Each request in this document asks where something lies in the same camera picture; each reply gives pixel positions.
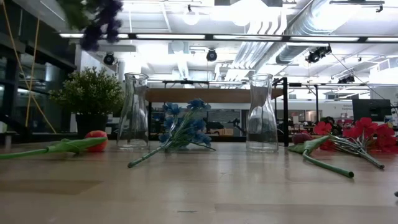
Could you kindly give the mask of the blue artificial flower bunch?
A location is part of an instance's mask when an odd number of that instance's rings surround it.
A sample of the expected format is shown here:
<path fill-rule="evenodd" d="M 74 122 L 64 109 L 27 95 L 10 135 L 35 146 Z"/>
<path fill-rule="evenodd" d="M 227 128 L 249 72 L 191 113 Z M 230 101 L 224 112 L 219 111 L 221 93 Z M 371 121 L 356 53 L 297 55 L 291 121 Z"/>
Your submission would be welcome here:
<path fill-rule="evenodd" d="M 172 152 L 190 144 L 216 150 L 211 146 L 211 137 L 203 132 L 206 121 L 198 116 L 200 112 L 211 109 L 208 103 L 199 98 L 190 100 L 185 114 L 182 114 L 183 108 L 176 103 L 166 103 L 163 109 L 168 116 L 164 121 L 165 133 L 159 136 L 160 146 L 131 161 L 128 168 L 137 166 L 160 151 Z"/>

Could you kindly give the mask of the clear glass vase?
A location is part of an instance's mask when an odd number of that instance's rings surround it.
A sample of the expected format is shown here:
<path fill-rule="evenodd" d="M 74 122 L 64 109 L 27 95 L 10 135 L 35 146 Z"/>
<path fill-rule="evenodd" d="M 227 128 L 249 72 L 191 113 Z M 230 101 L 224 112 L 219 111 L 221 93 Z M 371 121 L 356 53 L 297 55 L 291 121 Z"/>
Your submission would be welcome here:
<path fill-rule="evenodd" d="M 267 73 L 249 77 L 251 105 L 246 127 L 246 149 L 252 152 L 277 152 L 279 142 L 271 104 L 272 78 Z"/>
<path fill-rule="evenodd" d="M 124 77 L 126 97 L 119 120 L 117 145 L 123 150 L 145 150 L 149 144 L 146 106 L 148 76 L 126 73 Z"/>

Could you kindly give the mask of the maroon tulip green stem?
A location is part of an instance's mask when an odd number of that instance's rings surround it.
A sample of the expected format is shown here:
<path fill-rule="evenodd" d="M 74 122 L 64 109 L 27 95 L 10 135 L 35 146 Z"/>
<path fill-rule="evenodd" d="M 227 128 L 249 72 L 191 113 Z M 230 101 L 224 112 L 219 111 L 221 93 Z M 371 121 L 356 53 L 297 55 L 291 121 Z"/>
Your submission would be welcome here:
<path fill-rule="evenodd" d="M 339 139 L 337 136 L 329 134 L 327 136 L 323 136 L 320 138 L 307 140 L 304 143 L 289 146 L 287 149 L 290 152 L 296 152 L 298 154 L 301 154 L 306 161 L 309 161 L 310 163 L 318 167 L 328 169 L 332 172 L 343 175 L 345 177 L 353 178 L 354 172 L 329 165 L 327 163 L 314 159 L 310 156 L 315 149 L 319 148 L 323 143 L 327 142 L 328 140 L 330 140 L 331 142 L 342 140 L 344 143 L 349 143 L 349 141 L 345 139 Z"/>

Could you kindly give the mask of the purple artificial flower bunch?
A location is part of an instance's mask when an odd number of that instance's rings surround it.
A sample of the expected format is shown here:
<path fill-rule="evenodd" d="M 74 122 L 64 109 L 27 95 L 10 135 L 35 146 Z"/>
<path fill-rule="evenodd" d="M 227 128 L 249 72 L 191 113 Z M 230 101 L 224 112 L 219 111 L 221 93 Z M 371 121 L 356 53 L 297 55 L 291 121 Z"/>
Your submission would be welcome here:
<path fill-rule="evenodd" d="M 83 32 L 80 46 L 85 51 L 97 51 L 99 41 L 105 38 L 110 44 L 119 41 L 123 22 L 117 18 L 122 11 L 121 0 L 56 0 L 65 13 L 71 29 Z"/>

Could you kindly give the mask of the wooden shelf black metal legs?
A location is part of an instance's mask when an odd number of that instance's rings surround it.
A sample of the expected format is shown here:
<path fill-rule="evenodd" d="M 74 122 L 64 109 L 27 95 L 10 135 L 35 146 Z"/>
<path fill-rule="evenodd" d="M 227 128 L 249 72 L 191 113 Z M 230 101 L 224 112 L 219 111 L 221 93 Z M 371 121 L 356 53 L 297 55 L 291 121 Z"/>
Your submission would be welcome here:
<path fill-rule="evenodd" d="M 290 137 L 288 134 L 288 81 L 287 78 L 279 78 L 272 82 L 274 87 L 271 92 L 271 98 L 276 100 L 277 97 L 283 96 L 283 140 L 284 146 L 288 146 Z M 148 118 L 147 124 L 151 126 L 152 122 L 152 104 L 153 103 L 186 103 L 192 99 L 200 98 L 207 103 L 249 103 L 251 96 L 249 90 L 243 89 L 216 89 L 216 88 L 148 88 L 146 93 L 146 101 L 148 102 Z"/>

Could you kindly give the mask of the long ceiling light strip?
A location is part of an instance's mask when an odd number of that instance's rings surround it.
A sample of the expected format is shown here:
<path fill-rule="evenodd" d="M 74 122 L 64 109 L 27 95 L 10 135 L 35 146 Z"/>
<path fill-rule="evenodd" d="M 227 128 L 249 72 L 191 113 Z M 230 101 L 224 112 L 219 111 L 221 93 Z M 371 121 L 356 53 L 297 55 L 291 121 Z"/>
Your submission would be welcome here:
<path fill-rule="evenodd" d="M 121 40 L 194 40 L 336 44 L 398 44 L 398 36 L 122 33 Z"/>

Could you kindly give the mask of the white globe ceiling lamp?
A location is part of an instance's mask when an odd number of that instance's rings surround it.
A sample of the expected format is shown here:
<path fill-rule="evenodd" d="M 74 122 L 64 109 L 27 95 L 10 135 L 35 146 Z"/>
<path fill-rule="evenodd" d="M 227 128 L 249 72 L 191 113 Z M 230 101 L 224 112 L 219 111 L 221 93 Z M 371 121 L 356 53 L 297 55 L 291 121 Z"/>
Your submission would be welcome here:
<path fill-rule="evenodd" d="M 184 12 L 182 19 L 186 24 L 193 26 L 198 23 L 200 15 L 199 12 L 193 10 L 191 4 L 188 4 L 187 10 Z"/>

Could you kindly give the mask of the green potted plant black pot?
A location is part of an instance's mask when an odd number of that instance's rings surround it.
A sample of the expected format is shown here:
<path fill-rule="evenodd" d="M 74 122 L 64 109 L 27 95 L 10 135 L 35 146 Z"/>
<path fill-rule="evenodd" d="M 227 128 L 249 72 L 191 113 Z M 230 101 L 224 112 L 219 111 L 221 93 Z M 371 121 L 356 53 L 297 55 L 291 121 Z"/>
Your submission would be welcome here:
<path fill-rule="evenodd" d="M 83 138 L 106 129 L 108 116 L 123 107 L 124 91 L 117 74 L 86 67 L 69 74 L 61 89 L 50 92 L 50 99 L 75 114 L 77 133 Z"/>

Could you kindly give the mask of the black track light cluster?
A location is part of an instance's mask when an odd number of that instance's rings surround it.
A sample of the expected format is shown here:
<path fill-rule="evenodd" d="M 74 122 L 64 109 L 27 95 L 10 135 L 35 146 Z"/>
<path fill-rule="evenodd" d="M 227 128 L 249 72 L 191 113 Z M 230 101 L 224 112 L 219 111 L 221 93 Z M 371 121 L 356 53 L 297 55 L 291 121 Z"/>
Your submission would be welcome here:
<path fill-rule="evenodd" d="M 326 57 L 326 55 L 332 53 L 330 45 L 327 47 L 317 47 L 315 50 L 309 51 L 309 54 L 305 57 L 308 63 L 317 63 L 320 59 Z"/>

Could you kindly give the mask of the black computer monitor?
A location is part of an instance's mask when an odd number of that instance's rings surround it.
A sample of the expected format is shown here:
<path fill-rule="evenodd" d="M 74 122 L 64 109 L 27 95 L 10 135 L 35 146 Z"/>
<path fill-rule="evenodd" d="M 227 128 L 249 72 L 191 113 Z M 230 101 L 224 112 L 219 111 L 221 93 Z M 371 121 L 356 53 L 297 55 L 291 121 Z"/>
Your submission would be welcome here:
<path fill-rule="evenodd" d="M 354 99 L 352 104 L 355 121 L 361 118 L 371 118 L 372 121 L 381 122 L 385 120 L 386 116 L 392 114 L 390 100 Z"/>

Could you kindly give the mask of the silver ceiling air duct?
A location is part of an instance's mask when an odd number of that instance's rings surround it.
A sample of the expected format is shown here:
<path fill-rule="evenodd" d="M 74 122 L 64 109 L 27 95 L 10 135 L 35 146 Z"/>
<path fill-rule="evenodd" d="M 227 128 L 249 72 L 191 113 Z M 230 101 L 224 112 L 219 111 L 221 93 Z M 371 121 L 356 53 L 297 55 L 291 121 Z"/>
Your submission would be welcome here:
<path fill-rule="evenodd" d="M 337 25 L 328 25 L 326 18 L 331 12 L 331 0 L 310 0 L 310 2 L 288 22 L 286 15 L 279 13 L 272 22 L 261 22 L 257 33 L 267 28 L 266 34 L 284 35 L 328 35 L 338 28 Z M 267 63 L 287 65 L 308 47 L 293 46 L 283 42 L 243 42 L 237 56 L 232 62 L 233 68 L 260 70 Z"/>

